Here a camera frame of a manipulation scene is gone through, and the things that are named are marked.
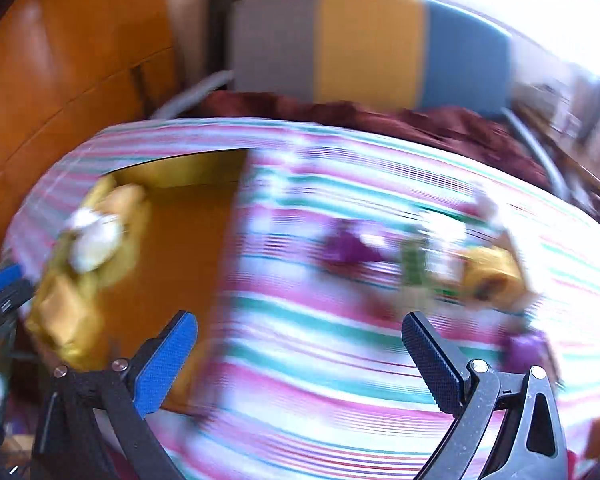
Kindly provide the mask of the yellow sponge block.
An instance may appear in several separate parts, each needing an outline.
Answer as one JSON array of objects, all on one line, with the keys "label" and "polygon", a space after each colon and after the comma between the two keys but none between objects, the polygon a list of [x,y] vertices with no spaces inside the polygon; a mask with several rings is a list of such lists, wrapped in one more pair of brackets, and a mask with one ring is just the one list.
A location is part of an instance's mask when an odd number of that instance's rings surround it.
[{"label": "yellow sponge block", "polygon": [[74,274],[66,264],[50,266],[32,300],[24,325],[43,361],[50,367],[65,363],[75,370],[104,366],[108,341],[96,304],[94,272]]}]

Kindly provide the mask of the white green carton box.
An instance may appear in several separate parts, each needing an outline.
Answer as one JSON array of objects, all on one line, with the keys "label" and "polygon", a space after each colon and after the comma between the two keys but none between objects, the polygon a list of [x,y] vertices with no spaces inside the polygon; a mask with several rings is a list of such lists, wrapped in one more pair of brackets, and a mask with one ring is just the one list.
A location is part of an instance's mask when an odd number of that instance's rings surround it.
[{"label": "white green carton box", "polygon": [[440,240],[422,234],[402,240],[400,267],[402,292],[411,306],[457,297],[457,254]]}]

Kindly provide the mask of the purple foil packet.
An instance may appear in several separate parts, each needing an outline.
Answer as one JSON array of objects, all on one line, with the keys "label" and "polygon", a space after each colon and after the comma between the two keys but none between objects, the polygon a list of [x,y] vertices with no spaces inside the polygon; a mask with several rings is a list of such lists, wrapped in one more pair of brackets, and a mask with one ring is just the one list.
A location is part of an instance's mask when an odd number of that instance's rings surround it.
[{"label": "purple foil packet", "polygon": [[378,224],[363,220],[337,220],[326,234],[321,250],[326,266],[353,268],[367,263],[394,260],[386,231]]},{"label": "purple foil packet", "polygon": [[556,375],[556,364],[547,336],[540,330],[507,332],[502,340],[500,370],[524,374],[532,366],[540,366],[549,375]]}]

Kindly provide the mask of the gold metal tin box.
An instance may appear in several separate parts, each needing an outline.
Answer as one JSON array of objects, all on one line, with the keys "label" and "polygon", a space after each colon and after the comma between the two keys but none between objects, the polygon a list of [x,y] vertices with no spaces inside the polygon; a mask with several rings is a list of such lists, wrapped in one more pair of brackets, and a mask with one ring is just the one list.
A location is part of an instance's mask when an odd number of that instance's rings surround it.
[{"label": "gold metal tin box", "polygon": [[[224,313],[219,288],[226,239],[247,165],[245,150],[144,162],[98,179],[83,201],[94,208],[112,205],[123,214],[121,246],[92,271],[102,340],[108,341],[103,367],[132,356],[179,310],[196,316],[196,346],[162,404],[172,412],[200,413],[214,401],[211,360],[219,345],[213,330]],[[73,240],[69,231],[61,232],[42,278],[61,264],[80,275],[69,263]]]}]

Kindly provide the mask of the wooden wardrobe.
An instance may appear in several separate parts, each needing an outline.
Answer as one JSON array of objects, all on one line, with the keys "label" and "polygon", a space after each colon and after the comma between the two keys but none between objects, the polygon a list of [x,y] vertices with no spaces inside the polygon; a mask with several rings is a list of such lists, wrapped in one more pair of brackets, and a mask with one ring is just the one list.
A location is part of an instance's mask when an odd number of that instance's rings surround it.
[{"label": "wooden wardrobe", "polygon": [[0,251],[54,162],[181,83],[166,0],[15,0],[0,21]]}]

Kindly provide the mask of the striped bed sheet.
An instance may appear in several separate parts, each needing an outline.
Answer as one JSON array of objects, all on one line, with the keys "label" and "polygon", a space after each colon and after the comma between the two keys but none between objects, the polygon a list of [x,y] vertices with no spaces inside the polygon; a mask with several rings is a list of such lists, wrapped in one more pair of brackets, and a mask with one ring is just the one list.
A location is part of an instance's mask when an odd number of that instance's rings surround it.
[{"label": "striped bed sheet", "polygon": [[501,171],[414,143],[341,128],[256,118],[180,119],[111,127],[65,155],[32,188],[3,245],[39,278],[69,214],[96,180],[136,162],[231,148],[253,156],[238,200],[230,314],[201,419],[149,419],[189,479],[409,479],[441,440],[441,413],[400,338],[393,263],[349,273],[318,263],[339,219],[392,234],[421,210],[463,221],[472,242],[492,232],[471,205],[481,185],[534,231],[545,274],[531,309],[559,363],[559,415],[582,453],[600,416],[600,225]]}]

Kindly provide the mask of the dark red blanket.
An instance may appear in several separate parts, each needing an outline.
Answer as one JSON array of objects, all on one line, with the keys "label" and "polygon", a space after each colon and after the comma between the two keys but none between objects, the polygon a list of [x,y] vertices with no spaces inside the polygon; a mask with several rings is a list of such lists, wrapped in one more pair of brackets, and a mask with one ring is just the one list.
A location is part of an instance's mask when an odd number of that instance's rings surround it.
[{"label": "dark red blanket", "polygon": [[547,191],[548,173],[507,128],[463,107],[381,113],[350,101],[303,102],[265,92],[215,91],[196,106],[201,117],[255,117],[313,122],[391,136],[459,154]]}]

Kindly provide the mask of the grey yellow blue headboard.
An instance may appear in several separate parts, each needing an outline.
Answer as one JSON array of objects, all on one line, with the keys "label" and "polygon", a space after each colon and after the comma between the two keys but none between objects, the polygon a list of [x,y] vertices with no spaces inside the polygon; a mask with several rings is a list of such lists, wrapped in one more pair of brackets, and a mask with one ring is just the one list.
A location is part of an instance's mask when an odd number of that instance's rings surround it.
[{"label": "grey yellow blue headboard", "polygon": [[242,0],[230,68],[240,92],[373,110],[498,116],[512,93],[509,33],[434,0]]}]

